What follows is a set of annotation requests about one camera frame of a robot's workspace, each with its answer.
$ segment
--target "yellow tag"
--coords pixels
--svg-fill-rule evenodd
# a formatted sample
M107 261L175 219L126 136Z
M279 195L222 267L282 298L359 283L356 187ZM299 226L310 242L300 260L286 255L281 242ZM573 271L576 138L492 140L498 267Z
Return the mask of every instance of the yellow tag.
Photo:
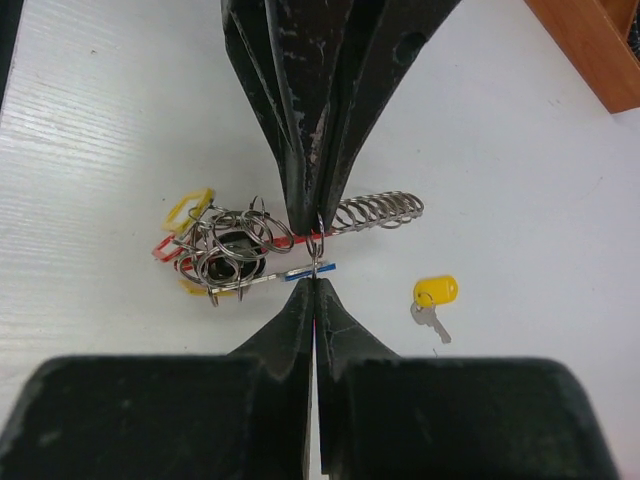
M451 275L425 278L413 287L413 299L422 308L453 302L458 296L458 283Z
M207 295L206 288L201 287L200 285L196 285L186 278L181 278L180 280L178 280L178 283L189 295L195 295L196 297L204 297ZM219 292L216 293L216 295L218 295L219 297L234 297L236 296L236 292Z
M176 235L182 234L194 222L193 218L189 216L189 210L193 208L191 215L199 217L213 198L215 198L215 192L210 188L202 188L186 194L182 200L171 209L162 224L162 229L174 232Z

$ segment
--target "tabletop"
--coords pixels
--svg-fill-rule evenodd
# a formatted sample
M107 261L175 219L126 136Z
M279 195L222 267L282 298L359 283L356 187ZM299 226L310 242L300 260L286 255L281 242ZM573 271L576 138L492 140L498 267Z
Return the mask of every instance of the tabletop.
M286 219L218 2L27 0L0 122L0 419L47 358L223 354L282 307L292 286L271 283L214 310L150 254L198 188ZM609 115L524 2L463 0L346 191L411 192L424 215L328 239L328 278L401 355L565 363L640 478L639 146L640 111ZM301 247L269 269L308 262ZM440 274L460 287L438 309L447 346L409 311Z

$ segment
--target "silver key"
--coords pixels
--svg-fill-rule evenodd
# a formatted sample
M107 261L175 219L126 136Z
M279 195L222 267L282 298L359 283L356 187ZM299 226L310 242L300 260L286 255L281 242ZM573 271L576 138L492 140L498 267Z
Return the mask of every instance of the silver key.
M431 308L422 308L413 302L413 305L411 305L411 316L418 325L426 325L427 327L433 328L440 336L442 343L445 345L451 343L451 335L449 335L449 332L445 330L440 320L438 320L435 305Z

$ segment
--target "metal spring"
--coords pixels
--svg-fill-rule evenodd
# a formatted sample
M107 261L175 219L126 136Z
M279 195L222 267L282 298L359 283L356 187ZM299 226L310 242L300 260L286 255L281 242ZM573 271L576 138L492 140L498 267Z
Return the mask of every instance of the metal spring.
M247 210L227 210L210 202L199 216L189 211L190 228L173 243L183 249L174 266L189 282L207 289L214 305L212 290L237 291L241 299L252 280L260 277L269 253L285 254L296 237L281 221L266 211L256 197ZM385 192L343 200L326 236L358 232L376 226L395 229L418 218L424 203L415 195Z

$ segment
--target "bunch of keys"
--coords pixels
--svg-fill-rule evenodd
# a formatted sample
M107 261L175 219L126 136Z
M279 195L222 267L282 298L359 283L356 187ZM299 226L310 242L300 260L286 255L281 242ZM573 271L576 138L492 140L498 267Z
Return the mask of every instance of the bunch of keys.
M453 302L458 296L458 283L450 275L425 278L413 288L411 316L418 325L433 328L445 345L451 343L451 335L436 315L436 306Z

